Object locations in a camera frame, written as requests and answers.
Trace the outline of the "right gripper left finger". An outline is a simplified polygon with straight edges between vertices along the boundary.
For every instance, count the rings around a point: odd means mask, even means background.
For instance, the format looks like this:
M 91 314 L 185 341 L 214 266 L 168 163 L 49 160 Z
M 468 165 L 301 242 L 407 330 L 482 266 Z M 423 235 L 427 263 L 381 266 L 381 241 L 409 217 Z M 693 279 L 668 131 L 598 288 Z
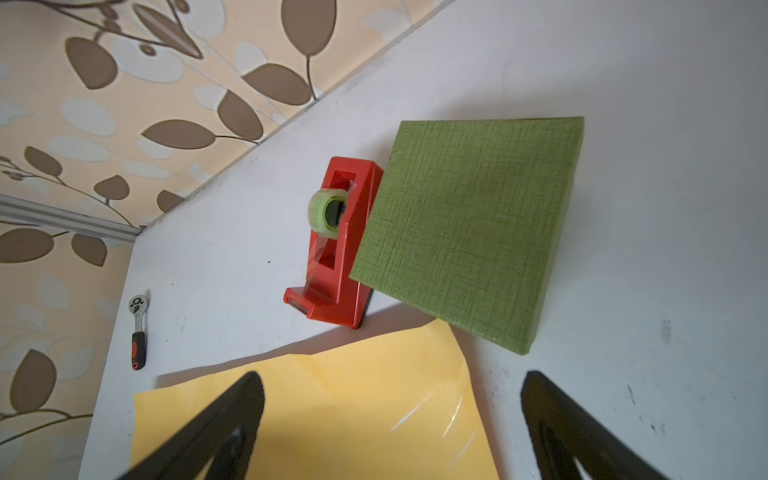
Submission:
M 265 407 L 261 377 L 248 372 L 124 479 L 243 479 Z

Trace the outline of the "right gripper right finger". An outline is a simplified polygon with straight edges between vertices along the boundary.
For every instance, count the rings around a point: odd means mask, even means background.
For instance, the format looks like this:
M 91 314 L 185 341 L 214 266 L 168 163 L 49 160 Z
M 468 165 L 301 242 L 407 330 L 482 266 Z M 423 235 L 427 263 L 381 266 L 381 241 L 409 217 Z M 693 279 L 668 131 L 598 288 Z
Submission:
M 543 479 L 662 479 L 540 371 L 529 371 L 521 407 Z

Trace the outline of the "green gift box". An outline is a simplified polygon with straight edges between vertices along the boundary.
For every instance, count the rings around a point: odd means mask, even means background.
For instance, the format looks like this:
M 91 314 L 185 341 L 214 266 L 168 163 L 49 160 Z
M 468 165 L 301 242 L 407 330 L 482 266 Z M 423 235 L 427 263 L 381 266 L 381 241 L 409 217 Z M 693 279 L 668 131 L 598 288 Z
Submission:
M 352 278 L 528 353 L 584 130 L 581 117 L 402 122 Z

